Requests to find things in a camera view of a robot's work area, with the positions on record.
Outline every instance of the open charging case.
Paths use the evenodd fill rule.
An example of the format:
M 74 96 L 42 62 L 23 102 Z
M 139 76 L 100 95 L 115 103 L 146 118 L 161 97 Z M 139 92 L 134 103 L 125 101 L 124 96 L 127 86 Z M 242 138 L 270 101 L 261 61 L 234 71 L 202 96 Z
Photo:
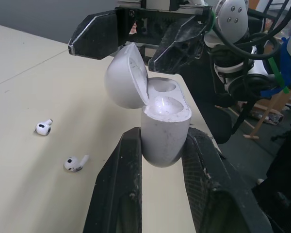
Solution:
M 148 78 L 134 43 L 123 47 L 105 74 L 110 98 L 128 109 L 142 108 L 141 142 L 144 158 L 167 167 L 180 158 L 192 112 L 179 84 L 167 78 Z

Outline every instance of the white earbud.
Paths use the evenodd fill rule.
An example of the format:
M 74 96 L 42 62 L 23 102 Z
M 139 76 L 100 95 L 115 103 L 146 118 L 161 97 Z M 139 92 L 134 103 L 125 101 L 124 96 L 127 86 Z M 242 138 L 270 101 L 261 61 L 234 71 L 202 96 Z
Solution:
M 40 135 L 47 136 L 50 132 L 50 126 L 52 123 L 52 119 L 49 119 L 46 122 L 39 122 L 35 127 L 35 131 Z
M 73 156 L 66 160 L 64 167 L 69 171 L 77 172 L 82 170 L 88 159 L 89 159 L 88 154 L 82 158 L 81 162 L 79 162 L 78 159 Z

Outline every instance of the white table surface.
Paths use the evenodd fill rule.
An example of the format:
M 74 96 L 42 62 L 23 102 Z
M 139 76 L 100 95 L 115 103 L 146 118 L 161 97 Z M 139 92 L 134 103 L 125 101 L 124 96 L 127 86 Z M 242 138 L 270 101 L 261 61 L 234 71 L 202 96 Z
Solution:
M 111 60 L 74 57 L 66 44 L 0 26 L 0 233 L 82 232 L 100 169 L 122 133 L 140 126 L 140 109 L 118 107 L 105 92 Z M 192 126 L 211 136 L 183 79 L 155 76 L 180 84 Z M 50 135 L 35 134 L 49 118 Z M 68 157 L 85 154 L 82 171 L 64 170 Z M 182 163 L 143 160 L 143 233 L 178 232 L 195 232 Z

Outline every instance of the black cable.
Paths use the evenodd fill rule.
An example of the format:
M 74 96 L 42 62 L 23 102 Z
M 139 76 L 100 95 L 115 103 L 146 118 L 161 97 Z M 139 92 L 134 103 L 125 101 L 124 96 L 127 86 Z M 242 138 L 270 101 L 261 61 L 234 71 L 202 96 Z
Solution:
M 234 44 L 229 42 L 222 35 L 220 29 L 218 28 L 218 26 L 216 24 L 213 27 L 213 31 L 217 34 L 217 36 L 224 43 L 224 45 L 216 46 L 215 48 L 213 48 L 213 50 L 211 50 L 212 53 L 216 52 L 217 50 L 226 49 L 226 47 L 228 47 L 234 54 L 236 54 L 240 57 L 250 58 L 253 60 L 266 60 L 268 58 L 274 57 L 276 55 L 276 53 L 279 52 L 279 50 L 280 50 L 279 42 L 274 37 L 272 37 L 272 38 L 270 38 L 269 41 L 274 45 L 274 49 L 270 53 L 268 53 L 268 54 L 251 54 L 249 52 L 243 51 L 242 49 L 238 48 L 237 46 L 235 46 Z M 252 35 L 251 38 L 258 37 L 259 34 L 261 34 L 261 33 L 256 33 L 256 35 Z

